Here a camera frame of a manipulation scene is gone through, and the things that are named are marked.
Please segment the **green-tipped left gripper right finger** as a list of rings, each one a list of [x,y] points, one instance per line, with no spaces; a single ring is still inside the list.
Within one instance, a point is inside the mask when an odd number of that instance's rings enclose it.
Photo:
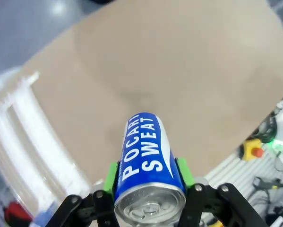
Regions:
[[[186,189],[186,203],[179,227],[198,227],[203,213],[212,214],[224,227],[266,227],[267,224],[231,183],[216,189],[195,183],[186,160],[175,159],[181,181]]]

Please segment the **green-tipped left gripper left finger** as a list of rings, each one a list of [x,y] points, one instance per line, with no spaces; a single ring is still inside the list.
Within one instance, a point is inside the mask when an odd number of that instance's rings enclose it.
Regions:
[[[88,227],[96,221],[99,227],[118,227],[114,211],[118,172],[119,163],[112,163],[102,189],[85,198],[73,194],[67,196],[46,226]]]

